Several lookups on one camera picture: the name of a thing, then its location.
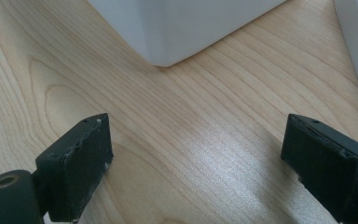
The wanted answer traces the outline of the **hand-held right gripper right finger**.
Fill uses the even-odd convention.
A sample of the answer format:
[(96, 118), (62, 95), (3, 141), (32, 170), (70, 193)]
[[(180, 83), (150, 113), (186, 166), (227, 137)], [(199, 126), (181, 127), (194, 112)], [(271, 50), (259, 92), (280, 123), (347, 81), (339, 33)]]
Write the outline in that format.
[(358, 142), (316, 119), (290, 114), (281, 158), (343, 224), (358, 224)]

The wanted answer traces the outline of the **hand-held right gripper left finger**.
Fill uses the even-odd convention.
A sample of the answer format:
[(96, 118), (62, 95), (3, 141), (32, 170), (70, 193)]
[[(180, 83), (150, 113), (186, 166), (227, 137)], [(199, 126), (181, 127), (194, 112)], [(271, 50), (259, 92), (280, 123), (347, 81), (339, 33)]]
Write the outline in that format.
[(79, 220), (113, 158), (108, 115), (79, 121), (35, 159), (41, 212), (54, 222)]

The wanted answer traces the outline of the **white plastic storage box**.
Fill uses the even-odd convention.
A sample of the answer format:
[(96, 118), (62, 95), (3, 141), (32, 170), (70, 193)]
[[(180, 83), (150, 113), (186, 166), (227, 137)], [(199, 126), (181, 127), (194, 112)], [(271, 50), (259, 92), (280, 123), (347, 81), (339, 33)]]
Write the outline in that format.
[(148, 63), (171, 66), (286, 0), (89, 0)]

